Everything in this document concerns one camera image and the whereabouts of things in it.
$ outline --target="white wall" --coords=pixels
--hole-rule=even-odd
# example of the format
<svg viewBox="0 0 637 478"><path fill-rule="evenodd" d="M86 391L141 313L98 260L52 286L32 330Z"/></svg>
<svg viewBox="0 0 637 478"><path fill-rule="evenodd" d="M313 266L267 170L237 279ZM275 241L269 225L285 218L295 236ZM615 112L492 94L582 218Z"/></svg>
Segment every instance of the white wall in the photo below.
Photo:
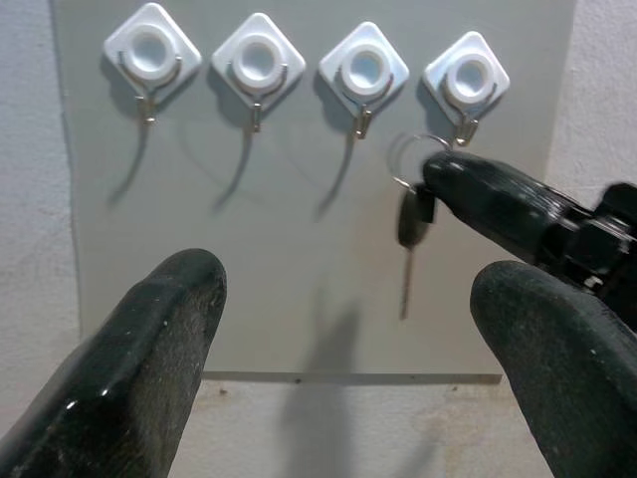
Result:
<svg viewBox="0 0 637 478"><path fill-rule="evenodd" d="M637 181L633 0L580 0L548 182ZM48 4L0 1L0 434L78 335L70 175ZM550 476L508 386L206 381L173 477Z"/></svg>

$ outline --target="metal hook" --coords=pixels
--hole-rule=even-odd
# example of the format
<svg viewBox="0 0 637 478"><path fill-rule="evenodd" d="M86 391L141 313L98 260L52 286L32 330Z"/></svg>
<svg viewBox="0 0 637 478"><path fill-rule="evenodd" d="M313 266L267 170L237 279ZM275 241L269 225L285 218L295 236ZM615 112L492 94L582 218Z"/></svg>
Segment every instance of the metal hook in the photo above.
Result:
<svg viewBox="0 0 637 478"><path fill-rule="evenodd" d="M139 116L141 117L141 121L144 124L151 125L155 123L155 95L157 94L158 90L169 85L174 81L175 78L177 78L177 76L179 76L179 73L181 72L181 62L181 56L175 55L175 65L172 68L170 75L168 75L166 79L160 84L150 87L143 79L141 79L138 75L133 73L128 68L123 56L123 51L119 50L117 52L117 64L121 68L122 72L129 80L131 80L143 90L143 94L136 95L135 100L137 101L137 110L139 111Z"/></svg>
<svg viewBox="0 0 637 478"><path fill-rule="evenodd" d="M288 80L288 65L286 63L283 63L281 64L281 66L282 66L281 76L279 77L279 82L277 83L277 85L271 90L269 90L268 92L261 93L260 95L256 95L252 92L249 92L248 90L245 89L245 87L237 78L235 78L234 76L231 77L234 80L237 88L241 91L241 93L243 93L249 98L252 98L253 100L252 115L251 115L252 132L261 131L261 116L263 114L264 99L273 95L278 90L280 90L285 85L286 81Z"/></svg>
<svg viewBox="0 0 637 478"><path fill-rule="evenodd" d="M429 134L428 132L422 132L420 134L402 133L397 136L395 140L392 141L393 144L400 144L400 147L397 148L396 153L393 155L391 153L387 154L387 169L389 169L391 178L401 186L410 190L413 189L412 184L404 179L400 174L400 161L405 155L405 151L412 143L416 141L422 141L424 139L433 139L434 141L441 144L444 147L444 150L447 152L452 150L451 144L446 139L440 136L436 136L435 134Z"/></svg>
<svg viewBox="0 0 637 478"><path fill-rule="evenodd" d="M371 118L373 116L373 111L369 107L385 98L387 96L387 93L389 93L389 90L391 89L393 83L394 74L392 73L389 75L389 79L387 80L385 88L383 88L382 91L371 101L363 104L360 103L357 99L348 95L345 88L340 89L340 92L344 97L346 97L348 100L359 107L358 116L354 119L354 136L356 136L356 138L365 139L365 137L367 136L367 130L369 129L369 124L371 123Z"/></svg>
<svg viewBox="0 0 637 478"><path fill-rule="evenodd" d="M497 88L498 85L494 84L491 88L491 92L486 98L475 105L467 107L465 110L454 105L453 102L447 101L447 105L460 115L460 123L456 124L456 131L454 134L454 140L459 146L464 147L469 145L469 142L478 130L478 119L485 112L485 106L489 104L491 98L496 93Z"/></svg>

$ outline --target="car key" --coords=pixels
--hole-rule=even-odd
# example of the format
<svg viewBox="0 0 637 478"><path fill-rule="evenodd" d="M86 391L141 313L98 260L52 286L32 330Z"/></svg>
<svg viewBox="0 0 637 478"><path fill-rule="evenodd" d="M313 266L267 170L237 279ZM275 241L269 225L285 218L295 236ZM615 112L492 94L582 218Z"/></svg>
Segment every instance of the car key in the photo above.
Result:
<svg viewBox="0 0 637 478"><path fill-rule="evenodd" d="M398 212L398 243L405 248L407 257L403 272L400 320L407 318L409 293L414 261L414 249L422 242L429 224L434 220L436 198L423 183L405 189Z"/></svg>

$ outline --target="key ring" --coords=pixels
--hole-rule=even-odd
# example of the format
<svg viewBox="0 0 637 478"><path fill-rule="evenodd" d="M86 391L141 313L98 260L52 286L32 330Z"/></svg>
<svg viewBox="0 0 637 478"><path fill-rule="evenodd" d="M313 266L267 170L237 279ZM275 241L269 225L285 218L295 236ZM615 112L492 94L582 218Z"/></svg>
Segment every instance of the key ring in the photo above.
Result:
<svg viewBox="0 0 637 478"><path fill-rule="evenodd" d="M396 139L393 141L393 147L397 147L396 153L391 154L391 149L393 149L393 147L391 147L389 153L387 154L387 168L389 169L391 178L401 186L406 187L410 190L413 189L413 186L400 174L400 161L405 155L405 151L411 144L416 141L423 141L425 139L433 139L434 141L441 144L444 147L444 150L447 152L450 152L452 150L451 144L446 139L443 139L442 137L435 134L430 134L428 132L421 132L419 134L408 134L404 132L397 136Z"/></svg>

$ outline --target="white diamond-shaped plate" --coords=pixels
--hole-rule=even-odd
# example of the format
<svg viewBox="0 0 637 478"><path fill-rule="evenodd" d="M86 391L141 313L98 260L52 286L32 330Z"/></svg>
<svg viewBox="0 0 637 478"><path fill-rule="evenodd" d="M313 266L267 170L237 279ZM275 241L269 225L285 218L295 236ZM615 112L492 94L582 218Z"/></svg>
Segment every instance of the white diamond-shaped plate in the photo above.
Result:
<svg viewBox="0 0 637 478"><path fill-rule="evenodd" d="M131 39L134 38L135 31L141 31L148 28L148 26L159 29L162 34L169 39L174 54L181 57L179 74L170 83L157 90L155 94L154 99L158 104L170 96L191 75L196 73L201 65L201 54L161 5L156 3L144 4L104 42L104 53L106 57L126 78L138 94L142 95L144 93L144 88L132 81L123 71L119 65L118 52L130 52L131 49L133 49ZM163 60L166 65L170 65L174 62L174 56L171 55L170 57L167 57L168 53L173 52L163 53L166 54L166 58Z"/></svg>
<svg viewBox="0 0 637 478"><path fill-rule="evenodd" d="M212 68L215 69L248 107L252 107L254 98L250 95L246 95L237 85L236 79L233 78L232 61L244 40L250 36L264 36L271 42L274 42L279 48L281 61L287 66L287 73L283 83L277 85L273 93L263 97L261 103L263 110L265 110L275 103L276 100L301 77L303 71L306 69L306 61L268 15L264 13L254 13L248 17L217 51L212 54L210 59Z"/></svg>
<svg viewBox="0 0 637 478"><path fill-rule="evenodd" d="M509 85L511 84L507 72L496 57L496 54L489 47L489 44L484 37L478 32L468 32L463 35L460 40L454 43L449 49L445 50L440 57L429 64L423 73L423 82L425 86L429 89L431 95L434 97L436 102L438 102L438 105L440 105L443 112L445 112L445 115L447 115L449 120L453 123L457 123L457 121L460 120L460 114L449 105L444 85L445 76L452 68L454 59L464 53L467 53L468 55L472 53L484 55L484 57L486 57L493 66L492 79L495 84L495 90L493 95L480 105L482 111L486 110L489 105L501 97L505 91L509 89ZM474 116L479 116L480 113L481 111L475 111Z"/></svg>
<svg viewBox="0 0 637 478"><path fill-rule="evenodd" d="M375 109L396 94L409 78L409 68L407 68L405 62L400 58L400 55L398 55L380 29L371 22L363 22L358 25L333 50L325 55L318 64L318 71L322 78L354 116L358 115L360 106L349 100L343 93L343 84L338 76L348 54L359 46L364 45L370 46L373 50L380 50L388 62L389 73L393 74L393 81L389 89L384 92L384 96L381 99L374 101Z"/></svg>

